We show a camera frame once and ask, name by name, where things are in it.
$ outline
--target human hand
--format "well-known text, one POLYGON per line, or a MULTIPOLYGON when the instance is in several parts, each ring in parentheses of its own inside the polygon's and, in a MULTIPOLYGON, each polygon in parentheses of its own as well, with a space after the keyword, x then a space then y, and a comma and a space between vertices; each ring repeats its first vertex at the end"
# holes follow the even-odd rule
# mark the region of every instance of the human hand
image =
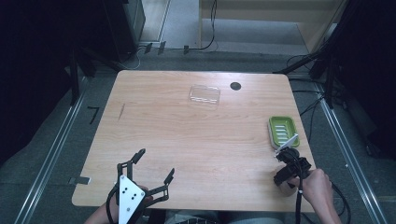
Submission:
MULTIPOLYGON (((144 191, 148 191, 149 189, 138 185, 139 188, 141 188, 144 191)), ((149 203, 153 200, 152 196, 145 197, 143 199, 143 204, 149 203)), ((110 199, 110 214, 113 218, 114 222, 119 221, 119 206, 117 205, 116 202, 116 196, 114 195, 110 199)), ((100 206, 86 221, 85 224, 107 224, 109 223, 108 217, 107 217, 107 211, 106 211, 106 204, 104 203, 102 206, 100 206)))
MULTIPOLYGON (((300 179, 291 178, 288 183, 298 187, 300 179)), ((303 180, 303 196, 311 203, 321 223, 341 223, 334 208, 332 182, 323 170, 313 170, 303 180)))

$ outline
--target black cable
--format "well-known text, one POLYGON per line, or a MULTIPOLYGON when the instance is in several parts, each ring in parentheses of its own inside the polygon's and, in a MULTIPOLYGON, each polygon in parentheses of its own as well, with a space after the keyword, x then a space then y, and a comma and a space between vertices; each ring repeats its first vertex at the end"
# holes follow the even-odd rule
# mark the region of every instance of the black cable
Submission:
POLYGON ((117 192, 118 188, 114 187, 107 195, 107 200, 106 200, 106 213, 107 213, 107 218, 110 224, 115 224, 113 217, 111 216, 110 212, 110 201, 111 198, 114 196, 114 194, 117 192))
POLYGON ((293 154, 289 153, 287 150, 285 151, 285 153, 288 153, 289 155, 291 155, 294 159, 294 164, 296 165, 296 167, 298 168, 299 174, 297 174, 297 176, 300 177, 300 184, 298 186, 298 192, 297 192, 297 199, 296 199, 296 210, 295 210, 295 221, 296 224, 300 224, 301 223, 301 200, 303 198, 303 169, 301 168, 301 165, 298 161, 298 158, 296 158, 293 154))
POLYGON ((350 213, 349 203, 347 202, 347 199, 344 196, 344 194, 341 192, 341 190, 337 186, 335 186, 333 182, 332 182, 332 188, 334 189, 335 192, 337 192, 338 195, 340 195, 341 200, 343 200, 344 206, 345 206, 346 211, 347 211, 346 224, 349 224, 350 223, 350 219, 352 219, 352 214, 350 213))
POLYGON ((309 135, 308 135, 308 143, 311 142, 311 136, 312 136, 312 127, 313 127, 313 123, 314 123, 314 114, 315 114, 315 110, 317 109, 317 106, 319 104, 320 101, 317 101, 314 105, 314 108, 312 109, 312 114, 311 114, 311 121, 309 123, 309 135))
POLYGON ((204 47, 204 48, 195 48, 195 49, 189 49, 189 50, 204 50, 208 49, 212 44, 213 41, 215 40, 215 19, 216 19, 216 12, 218 8, 218 0, 213 1, 212 9, 210 11, 210 23, 212 26, 212 39, 210 40, 209 44, 204 47))
POLYGON ((323 91, 292 91, 292 92, 311 92, 311 93, 317 93, 317 94, 324 94, 323 91))
POLYGON ((309 110, 313 109, 315 105, 317 105, 318 102, 320 102, 322 99, 324 98, 324 96, 320 96, 320 98, 318 98, 317 100, 315 100, 314 103, 312 103, 311 105, 309 105, 303 112, 300 113, 300 116, 302 116, 303 114, 305 114, 306 112, 308 112, 309 110))

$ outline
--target wire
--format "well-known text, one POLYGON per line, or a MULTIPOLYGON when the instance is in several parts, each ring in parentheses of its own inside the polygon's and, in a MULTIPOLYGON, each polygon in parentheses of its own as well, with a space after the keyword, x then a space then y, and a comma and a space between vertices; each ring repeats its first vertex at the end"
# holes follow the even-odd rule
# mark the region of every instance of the wire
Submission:
POLYGON ((296 199, 296 211, 295 211, 295 221, 296 224, 300 224, 301 222, 301 200, 303 198, 303 169, 301 168, 301 164, 299 163, 299 160, 297 157, 295 157, 293 154, 291 154, 290 152, 288 152, 287 150, 285 151, 285 153, 288 153, 289 155, 291 155, 294 159, 294 164, 296 165, 296 167, 298 168, 299 174, 297 174, 297 176, 300 177, 300 184, 298 186, 298 192, 297 192, 297 199, 296 199))
POLYGON ((300 116, 302 116, 309 110, 313 109, 318 104, 318 102, 320 102, 323 98, 324 98, 324 96, 320 96, 317 100, 315 100, 315 102, 313 104, 309 105, 303 112, 301 112, 300 116))
POLYGON ((335 192, 337 192, 338 195, 340 195, 341 200, 344 203, 344 207, 346 208, 346 211, 347 211, 346 223, 349 224, 350 223, 350 219, 352 219, 352 214, 350 212, 349 203, 347 202, 347 199, 344 196, 344 194, 341 192, 341 190, 337 186, 335 186, 333 182, 332 182, 332 188, 334 189, 335 192))
POLYGON ((107 213, 107 218, 108 218, 108 221, 110 222, 110 224, 114 224, 114 220, 113 220, 113 217, 111 216, 111 212, 110 212, 110 200, 113 197, 113 195, 116 193, 117 190, 118 190, 118 188, 116 186, 114 186, 114 188, 107 195, 106 213, 107 213))
POLYGON ((126 70, 136 70, 136 69, 140 66, 139 52, 142 51, 143 49, 145 49, 145 48, 139 49, 139 50, 137 51, 137 53, 136 53, 136 58, 137 58, 137 61, 138 61, 138 64, 137 64, 136 67, 134 67, 134 68, 129 68, 129 67, 123 65, 122 63, 117 63, 117 64, 120 65, 120 66, 122 66, 122 67, 123 67, 124 69, 126 69, 126 70))
MULTIPOLYGON (((210 10, 210 23, 211 23, 211 27, 212 27, 212 39, 210 40, 209 44, 204 47, 204 48, 193 48, 193 49, 189 49, 189 50, 198 50, 198 51, 202 51, 204 49, 208 49, 213 42, 215 42, 217 44, 217 48, 219 47, 219 44, 215 41, 215 20, 216 20, 216 12, 217 12, 217 8, 218 8, 218 0, 214 0, 213 4, 212 4, 212 8, 210 10)), ((170 49, 170 50, 184 50, 184 49, 174 49, 174 48, 164 48, 164 49, 170 49)))

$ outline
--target green plastic dish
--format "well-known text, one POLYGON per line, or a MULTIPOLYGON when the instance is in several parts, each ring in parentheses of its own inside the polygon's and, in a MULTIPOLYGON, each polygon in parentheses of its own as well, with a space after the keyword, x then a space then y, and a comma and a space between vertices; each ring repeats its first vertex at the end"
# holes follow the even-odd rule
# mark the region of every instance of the green plastic dish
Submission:
MULTIPOLYGON (((273 116, 269 119, 268 128, 271 138, 271 145, 274 148, 279 148, 288 139, 297 133, 296 126, 291 117, 287 116, 273 116)), ((297 147, 300 145, 300 139, 297 137, 292 147, 297 147)))

